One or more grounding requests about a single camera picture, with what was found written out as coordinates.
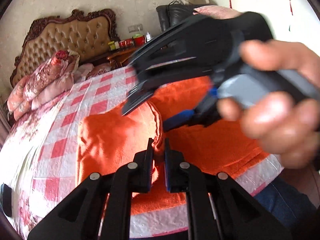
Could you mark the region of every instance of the red container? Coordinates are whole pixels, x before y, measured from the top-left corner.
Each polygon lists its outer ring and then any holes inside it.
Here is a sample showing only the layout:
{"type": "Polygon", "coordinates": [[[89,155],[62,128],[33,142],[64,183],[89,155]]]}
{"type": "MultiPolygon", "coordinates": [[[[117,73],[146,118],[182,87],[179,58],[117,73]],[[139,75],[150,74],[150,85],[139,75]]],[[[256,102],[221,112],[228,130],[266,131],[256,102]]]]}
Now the red container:
{"type": "Polygon", "coordinates": [[[134,38],[135,46],[142,46],[144,44],[144,36],[134,38]]]}
{"type": "Polygon", "coordinates": [[[119,46],[120,46],[120,48],[124,48],[125,47],[125,41],[119,41],[119,46]]]}
{"type": "Polygon", "coordinates": [[[125,42],[125,46],[126,47],[132,47],[133,46],[133,38],[126,39],[126,40],[124,40],[124,42],[125,42]]]}

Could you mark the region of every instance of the black leather chair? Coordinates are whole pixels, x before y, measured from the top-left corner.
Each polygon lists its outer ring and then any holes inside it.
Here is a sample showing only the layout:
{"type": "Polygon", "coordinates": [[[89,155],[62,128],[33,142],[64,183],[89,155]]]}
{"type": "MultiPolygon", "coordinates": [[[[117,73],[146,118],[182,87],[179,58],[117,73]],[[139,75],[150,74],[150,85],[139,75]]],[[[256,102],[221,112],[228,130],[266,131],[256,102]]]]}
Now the black leather chair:
{"type": "Polygon", "coordinates": [[[175,24],[188,18],[193,12],[196,12],[194,8],[201,6],[204,5],[170,4],[158,6],[156,11],[158,12],[161,31],[165,31],[171,26],[174,26],[175,24]]]}

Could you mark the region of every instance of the pink checkered bedsheet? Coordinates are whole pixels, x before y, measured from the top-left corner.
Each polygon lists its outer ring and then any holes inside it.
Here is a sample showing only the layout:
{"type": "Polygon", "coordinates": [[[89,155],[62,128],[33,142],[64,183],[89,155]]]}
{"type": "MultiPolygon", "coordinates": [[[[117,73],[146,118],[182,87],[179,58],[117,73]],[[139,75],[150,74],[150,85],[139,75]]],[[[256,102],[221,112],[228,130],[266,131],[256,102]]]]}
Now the pink checkered bedsheet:
{"type": "MultiPolygon", "coordinates": [[[[90,114],[109,111],[125,100],[135,85],[135,72],[125,67],[76,83],[56,115],[33,163],[29,191],[24,191],[18,210],[20,221],[12,223],[23,238],[52,208],[75,188],[78,124],[90,114]]],[[[237,181],[256,194],[281,171],[274,156],[249,169],[237,181]]],[[[131,217],[130,237],[150,237],[185,230],[186,206],[131,217]]]]}

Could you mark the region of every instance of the metal screw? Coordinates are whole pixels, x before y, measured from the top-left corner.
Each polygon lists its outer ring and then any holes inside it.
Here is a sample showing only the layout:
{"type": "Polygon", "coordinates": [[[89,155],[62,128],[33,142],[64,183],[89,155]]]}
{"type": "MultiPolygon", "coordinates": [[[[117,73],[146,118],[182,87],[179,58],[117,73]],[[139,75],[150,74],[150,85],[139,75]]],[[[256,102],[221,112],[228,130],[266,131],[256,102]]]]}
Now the metal screw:
{"type": "Polygon", "coordinates": [[[182,168],[182,169],[188,169],[189,167],[190,167],[190,164],[189,163],[187,163],[187,162],[182,162],[182,163],[180,163],[180,168],[182,168]]]}
{"type": "Polygon", "coordinates": [[[128,168],[129,168],[130,170],[134,170],[134,169],[136,169],[137,167],[138,167],[138,164],[135,163],[135,162],[128,163],[128,168]]]}
{"type": "Polygon", "coordinates": [[[225,179],[228,178],[228,174],[226,174],[225,172],[219,172],[218,173],[218,178],[222,179],[222,180],[225,180],[225,179]]]}
{"type": "Polygon", "coordinates": [[[94,172],[94,173],[91,173],[91,174],[90,174],[90,179],[91,179],[91,180],[97,180],[97,179],[99,179],[99,178],[100,178],[100,174],[97,173],[97,172],[94,172]]]}

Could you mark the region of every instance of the pillow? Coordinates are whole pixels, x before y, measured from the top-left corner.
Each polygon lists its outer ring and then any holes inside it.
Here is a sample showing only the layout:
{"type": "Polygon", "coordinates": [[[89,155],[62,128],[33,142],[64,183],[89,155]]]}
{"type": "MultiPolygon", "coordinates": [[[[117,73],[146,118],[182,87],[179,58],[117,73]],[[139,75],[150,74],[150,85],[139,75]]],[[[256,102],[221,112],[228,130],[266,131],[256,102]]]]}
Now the pillow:
{"type": "Polygon", "coordinates": [[[107,73],[111,70],[111,68],[112,68],[111,63],[103,63],[101,65],[98,65],[94,67],[92,71],[90,71],[90,73],[86,76],[85,80],[102,75],[103,73],[107,73]]]}
{"type": "Polygon", "coordinates": [[[23,99],[31,101],[39,95],[46,86],[61,77],[65,72],[72,72],[74,69],[77,69],[78,63],[78,53],[65,50],[57,51],[30,75],[24,87],[23,99]]]}
{"type": "Polygon", "coordinates": [[[32,100],[31,110],[36,110],[46,102],[54,99],[64,91],[70,90],[74,84],[72,73],[64,73],[61,77],[53,81],[42,92],[32,100]]]}
{"type": "Polygon", "coordinates": [[[85,81],[86,76],[93,70],[94,66],[91,63],[81,65],[73,72],[73,79],[75,83],[85,81]]]}
{"type": "Polygon", "coordinates": [[[18,108],[13,111],[13,117],[17,121],[22,117],[26,112],[31,110],[31,102],[24,100],[18,108]]]}
{"type": "Polygon", "coordinates": [[[23,89],[28,81],[29,76],[24,76],[12,90],[8,101],[7,106],[10,114],[23,102],[23,89]]]}
{"type": "Polygon", "coordinates": [[[241,12],[238,12],[231,8],[218,5],[206,5],[199,8],[195,8],[194,10],[203,15],[211,16],[215,19],[220,20],[234,18],[242,14],[241,12]]]}

